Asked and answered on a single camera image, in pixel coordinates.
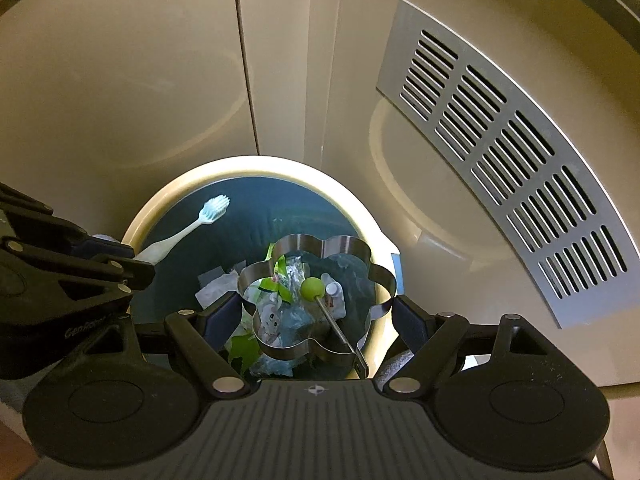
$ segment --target green tennis ball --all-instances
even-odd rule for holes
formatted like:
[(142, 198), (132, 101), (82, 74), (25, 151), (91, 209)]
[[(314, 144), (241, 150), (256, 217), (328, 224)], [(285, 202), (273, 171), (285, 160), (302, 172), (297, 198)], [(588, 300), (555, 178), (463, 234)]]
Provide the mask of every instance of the green tennis ball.
[(314, 301), (318, 296), (324, 296), (324, 283), (318, 278), (307, 278), (300, 285), (300, 296), (307, 301)]

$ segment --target dark green trash bag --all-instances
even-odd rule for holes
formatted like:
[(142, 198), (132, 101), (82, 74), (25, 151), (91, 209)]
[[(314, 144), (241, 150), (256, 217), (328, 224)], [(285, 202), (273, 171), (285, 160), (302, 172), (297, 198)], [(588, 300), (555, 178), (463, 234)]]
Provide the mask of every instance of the dark green trash bag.
[[(263, 260), (269, 244), (284, 235), (304, 233), (320, 239), (357, 236), (344, 215), (315, 192), (277, 178), (246, 176), (209, 184), (181, 199), (151, 229), (142, 248), (176, 234), (197, 218), (208, 199), (219, 194), (231, 200), (226, 214), (214, 224), (200, 226), (187, 235), (156, 265), (151, 286), (137, 293), (131, 302), (136, 323), (161, 321), (183, 308), (201, 310), (195, 298), (200, 290), (200, 274), (216, 267), (226, 272), (243, 260), (247, 265)], [(312, 276), (327, 272), (342, 285), (347, 315), (339, 323), (355, 344), (364, 335), (369, 308), (376, 303), (374, 285), (366, 278), (366, 265), (348, 254), (324, 260), (308, 253), (302, 257), (309, 263)], [(159, 358), (148, 358), (162, 362)], [(349, 371), (313, 358), (294, 368), (294, 377), (341, 379)]]

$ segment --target metal rod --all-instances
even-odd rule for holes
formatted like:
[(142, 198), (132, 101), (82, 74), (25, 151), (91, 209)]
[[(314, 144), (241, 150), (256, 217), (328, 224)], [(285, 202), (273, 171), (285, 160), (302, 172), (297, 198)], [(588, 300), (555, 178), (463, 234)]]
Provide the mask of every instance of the metal rod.
[(354, 348), (353, 345), (349, 343), (347, 336), (345, 336), (342, 330), (340, 330), (340, 327), (335, 322), (334, 317), (331, 315), (329, 309), (324, 304), (324, 298), (322, 298), (321, 296), (316, 296), (316, 303), (318, 304), (318, 307), (320, 307), (320, 310), (324, 314), (326, 320), (329, 322), (329, 325), (331, 325), (331, 328), (334, 330), (335, 334), (338, 336), (338, 338), (340, 338), (340, 341), (342, 341), (349, 348), (350, 352), (355, 355), (356, 363), (354, 363), (354, 367), (356, 369), (356, 372), (358, 373), (358, 377), (360, 377), (361, 379), (366, 379), (369, 375), (369, 366), (367, 365), (367, 361), (364, 359), (362, 352), (359, 348)]

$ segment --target circular pad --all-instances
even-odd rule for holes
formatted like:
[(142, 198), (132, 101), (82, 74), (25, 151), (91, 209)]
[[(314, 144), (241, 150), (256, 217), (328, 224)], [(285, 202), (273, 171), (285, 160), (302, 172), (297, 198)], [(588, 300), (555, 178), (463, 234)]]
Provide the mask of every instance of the circular pad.
[(89, 360), (43, 379), (22, 418), (36, 450), (82, 468), (142, 462), (193, 427), (198, 396), (181, 375), (142, 360)]
[(24, 280), (20, 274), (6, 265), (0, 265), (0, 296), (5, 298), (20, 296), (25, 288)]
[(560, 415), (564, 399), (547, 384), (511, 381), (496, 386), (489, 402), (499, 415), (523, 424), (540, 424)]
[(433, 408), (447, 439), (482, 462), (519, 471), (560, 469), (593, 454), (609, 423), (604, 396), (571, 369), (518, 358), (444, 382)]
[(142, 406), (145, 394), (127, 381), (95, 381), (80, 386), (69, 397), (69, 409), (87, 422), (117, 422)]

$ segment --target metal vent grille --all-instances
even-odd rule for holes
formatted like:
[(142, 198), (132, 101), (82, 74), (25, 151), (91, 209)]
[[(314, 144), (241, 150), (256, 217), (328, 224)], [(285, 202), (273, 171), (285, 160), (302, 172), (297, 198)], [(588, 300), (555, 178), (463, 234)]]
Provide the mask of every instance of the metal vent grille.
[(378, 89), (476, 194), (560, 326), (638, 304), (638, 249), (607, 193), (562, 131), (491, 60), (400, 0)]

